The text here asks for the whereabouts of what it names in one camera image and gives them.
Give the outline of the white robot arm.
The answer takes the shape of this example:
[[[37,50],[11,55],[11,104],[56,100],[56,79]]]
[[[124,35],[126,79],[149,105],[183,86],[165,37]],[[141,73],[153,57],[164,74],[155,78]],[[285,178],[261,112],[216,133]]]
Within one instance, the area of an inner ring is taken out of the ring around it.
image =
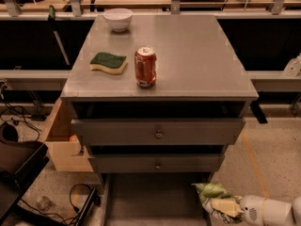
[[[301,226],[301,198],[282,202],[246,195],[239,199],[212,199],[213,210],[252,226]]]

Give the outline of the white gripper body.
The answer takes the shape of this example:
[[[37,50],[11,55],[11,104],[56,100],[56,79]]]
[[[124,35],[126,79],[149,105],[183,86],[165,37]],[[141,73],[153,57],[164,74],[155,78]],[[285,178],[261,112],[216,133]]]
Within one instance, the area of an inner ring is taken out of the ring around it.
[[[240,200],[240,207],[243,211],[241,219],[255,226],[263,226],[262,219],[262,204],[264,202],[263,197],[246,195]]]

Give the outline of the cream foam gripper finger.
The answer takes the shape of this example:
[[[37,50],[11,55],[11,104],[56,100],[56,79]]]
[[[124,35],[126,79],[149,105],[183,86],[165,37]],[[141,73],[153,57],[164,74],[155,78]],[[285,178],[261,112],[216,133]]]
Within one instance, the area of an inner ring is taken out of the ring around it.
[[[237,218],[244,213],[240,204],[231,199],[212,199],[212,207],[233,218]]]

